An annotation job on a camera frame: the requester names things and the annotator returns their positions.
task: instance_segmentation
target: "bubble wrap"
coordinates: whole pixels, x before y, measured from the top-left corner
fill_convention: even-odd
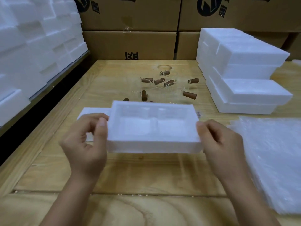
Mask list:
[[[301,214],[301,119],[239,117],[254,183],[279,214]]]

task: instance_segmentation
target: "wooden tabletop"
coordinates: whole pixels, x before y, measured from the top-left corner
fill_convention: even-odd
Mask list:
[[[225,125],[238,114],[219,113],[196,61],[99,60],[54,107],[0,167],[0,222],[38,225],[70,176],[58,146],[84,107],[111,107],[128,95],[128,79],[158,78],[172,70],[200,82],[187,98],[202,114]],[[293,98],[272,115],[301,117],[301,67],[286,62],[272,75]],[[300,225],[301,216],[278,216],[283,225]],[[235,213],[203,153],[108,154],[107,165],[91,196],[88,225],[237,225]]]

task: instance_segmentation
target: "hand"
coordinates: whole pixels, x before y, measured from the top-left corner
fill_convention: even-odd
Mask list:
[[[214,120],[198,121],[197,131],[211,169],[221,183],[250,179],[241,135]]]
[[[82,115],[59,141],[71,167],[71,176],[96,182],[107,161],[106,114]],[[86,144],[86,133],[94,134],[94,145]]]

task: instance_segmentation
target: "forearm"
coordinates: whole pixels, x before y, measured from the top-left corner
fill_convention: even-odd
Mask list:
[[[40,226],[81,225],[95,183],[71,176]]]
[[[223,186],[241,226],[280,226],[251,179],[237,183],[224,183]]]

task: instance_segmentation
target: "left hand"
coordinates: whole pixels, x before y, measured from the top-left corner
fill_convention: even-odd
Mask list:
[[[59,141],[71,167],[71,176],[96,182],[107,161],[107,121],[103,113],[82,115]],[[94,134],[94,145],[86,144],[86,133]]]

